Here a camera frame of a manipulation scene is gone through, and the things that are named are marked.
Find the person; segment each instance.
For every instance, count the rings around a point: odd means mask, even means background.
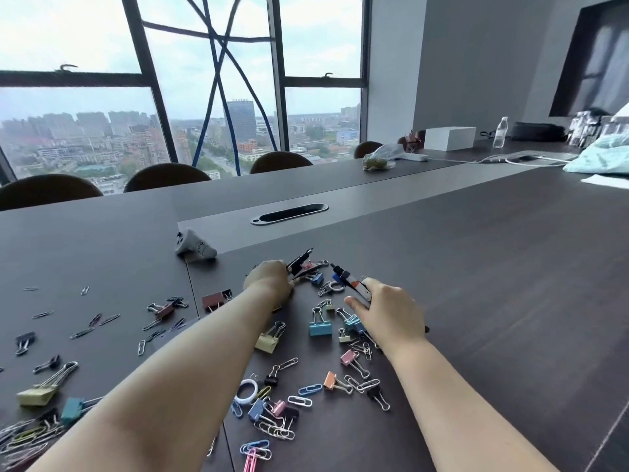
[[[345,302],[393,365],[438,472],[557,470],[426,340],[408,293],[364,282],[370,308]],[[149,357],[31,472],[198,472],[259,334],[291,289],[284,262],[258,265],[241,294]]]

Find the plastic bag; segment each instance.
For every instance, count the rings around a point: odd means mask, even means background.
[[[387,170],[395,167],[393,159],[404,154],[402,144],[385,144],[362,158],[362,170]]]
[[[629,134],[598,138],[563,170],[579,174],[629,174]]]

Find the white ring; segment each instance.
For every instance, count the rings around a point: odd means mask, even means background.
[[[251,404],[253,400],[256,398],[256,396],[258,395],[258,383],[256,383],[254,380],[242,380],[238,388],[240,389],[245,384],[252,384],[254,387],[254,393],[251,394],[249,397],[243,399],[243,398],[239,398],[238,393],[236,392],[234,401],[236,401],[236,404],[239,404],[241,406],[244,406],[246,404]]]

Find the gray wall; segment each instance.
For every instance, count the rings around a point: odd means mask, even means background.
[[[428,0],[414,129],[522,120],[552,2]]]
[[[373,0],[367,139],[395,142],[413,127],[426,0]]]
[[[609,0],[555,0],[533,85],[526,103],[525,121],[566,124],[567,118],[549,118],[548,113],[559,85],[572,33],[577,26],[579,11],[583,7],[606,1]]]

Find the television screen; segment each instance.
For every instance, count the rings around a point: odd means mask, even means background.
[[[581,10],[550,116],[601,108],[616,114],[629,102],[629,0]]]

